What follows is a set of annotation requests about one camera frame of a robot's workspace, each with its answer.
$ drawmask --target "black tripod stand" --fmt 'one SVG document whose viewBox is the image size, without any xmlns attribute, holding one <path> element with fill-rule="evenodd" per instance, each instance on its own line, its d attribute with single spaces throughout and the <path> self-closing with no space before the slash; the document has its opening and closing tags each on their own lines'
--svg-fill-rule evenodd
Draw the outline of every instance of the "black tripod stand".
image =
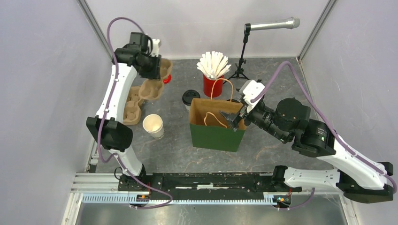
<svg viewBox="0 0 398 225">
<path fill-rule="evenodd" d="M 249 80 L 249 78 L 246 75 L 244 75 L 244 73 L 243 73 L 244 70 L 242 68 L 242 64 L 246 64 L 246 60 L 243 59 L 243 54 L 245 53 L 245 47 L 246 47 L 247 40 L 249 39 L 249 34 L 250 34 L 250 24 L 248 23 L 248 24 L 245 24 L 245 36 L 243 37 L 243 48 L 242 48 L 242 54 L 240 55 L 240 59 L 239 59 L 239 65 L 237 65 L 235 63 L 235 66 L 237 67 L 237 69 L 236 69 L 235 73 L 228 78 L 228 80 L 232 79 L 232 78 Z"/>
</svg>

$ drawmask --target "bundle of white paper straws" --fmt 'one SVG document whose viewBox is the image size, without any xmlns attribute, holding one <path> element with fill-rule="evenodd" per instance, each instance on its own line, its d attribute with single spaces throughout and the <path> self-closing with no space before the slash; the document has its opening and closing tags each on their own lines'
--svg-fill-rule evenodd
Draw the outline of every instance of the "bundle of white paper straws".
<svg viewBox="0 0 398 225">
<path fill-rule="evenodd" d="M 221 52 L 212 51 L 211 54 L 210 52 L 202 54 L 200 62 L 196 65 L 208 79 L 216 80 L 230 70 L 231 65 L 227 65 L 227 63 L 228 57 Z"/>
</svg>

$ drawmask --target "bag handle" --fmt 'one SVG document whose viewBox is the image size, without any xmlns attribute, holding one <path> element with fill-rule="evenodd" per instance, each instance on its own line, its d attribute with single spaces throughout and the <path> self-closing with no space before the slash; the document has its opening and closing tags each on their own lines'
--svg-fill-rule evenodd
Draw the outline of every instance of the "bag handle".
<svg viewBox="0 0 398 225">
<path fill-rule="evenodd" d="M 214 90 L 214 85 L 215 85 L 215 83 L 217 83 L 217 81 L 220 81 L 220 80 L 228 81 L 228 82 L 231 84 L 232 91 L 231 91 L 231 99 L 230 99 L 230 102 L 232 102 L 232 96 L 233 96 L 233 94 L 234 94 L 234 85 L 231 83 L 231 81 L 229 81 L 229 80 L 227 80 L 227 79 L 225 79 L 225 78 L 218 78 L 216 81 L 214 81 L 213 87 L 212 87 L 212 93 L 211 93 L 211 95 L 210 95 L 210 99 L 213 99 L 213 90 Z"/>
<path fill-rule="evenodd" d="M 203 121 L 205 122 L 205 125 L 206 125 L 206 126 L 207 126 L 207 124 L 206 124 L 206 118 L 207 118 L 207 115 L 208 115 L 208 114 L 214 116 L 214 118 L 215 118 L 223 127 L 228 128 L 227 125 L 221 123 L 221 121 L 219 121 L 219 120 L 217 119 L 217 117 L 216 117 L 212 112 L 207 112 L 205 118 L 203 119 Z"/>
</svg>

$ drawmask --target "microphone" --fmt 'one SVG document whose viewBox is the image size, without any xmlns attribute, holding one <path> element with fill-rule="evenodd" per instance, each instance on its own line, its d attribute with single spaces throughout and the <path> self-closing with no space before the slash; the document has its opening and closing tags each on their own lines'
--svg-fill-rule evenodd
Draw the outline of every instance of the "microphone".
<svg viewBox="0 0 398 225">
<path fill-rule="evenodd" d="M 245 24 L 245 31 L 250 32 L 251 30 L 270 30 L 279 28 L 294 29 L 300 25 L 300 19 L 295 17 L 290 17 L 285 20 L 276 20 L 269 22 L 259 22 L 259 23 L 247 23 Z"/>
</svg>

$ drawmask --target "concrete floor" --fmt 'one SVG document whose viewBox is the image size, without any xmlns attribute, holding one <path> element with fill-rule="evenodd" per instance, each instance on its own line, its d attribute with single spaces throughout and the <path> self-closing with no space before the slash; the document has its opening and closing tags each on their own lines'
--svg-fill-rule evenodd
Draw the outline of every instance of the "concrete floor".
<svg viewBox="0 0 398 225">
<path fill-rule="evenodd" d="M 278 65 L 285 60 L 293 63 L 297 73 L 302 77 L 294 58 L 247 59 L 243 68 L 245 75 L 250 79 L 262 79 L 262 82 L 266 83 Z M 282 144 L 255 125 L 247 128 L 237 153 L 192 147 L 188 112 L 181 97 L 186 90 L 194 89 L 206 98 L 203 93 L 202 74 L 196 69 L 198 61 L 174 60 L 172 80 L 166 84 L 161 98 L 157 101 L 146 101 L 141 107 L 140 123 L 130 126 L 134 133 L 133 149 L 147 172 L 271 172 L 276 165 L 318 170 L 332 168 L 323 161 L 298 154 L 291 149 L 291 143 Z M 238 59 L 230 59 L 231 64 L 235 62 L 238 62 Z M 235 66 L 226 77 L 232 75 L 234 70 Z M 240 88 L 246 80 L 231 81 L 234 88 Z M 133 86 L 139 86 L 142 82 L 142 78 L 136 78 Z M 231 87 L 226 83 L 222 95 L 216 99 L 228 99 L 230 93 Z M 287 97 L 295 97 L 303 104 L 309 105 L 290 70 L 285 67 L 267 92 L 264 101 L 268 107 L 275 108 L 280 100 Z M 236 91 L 234 99 L 239 99 Z M 160 115 L 164 122 L 165 135 L 159 140 L 153 139 L 142 128 L 142 120 L 153 113 Z M 104 151 L 104 155 L 108 156 L 109 153 Z M 115 159 L 105 165 L 100 162 L 97 172 L 112 173 L 118 166 Z"/>
</svg>

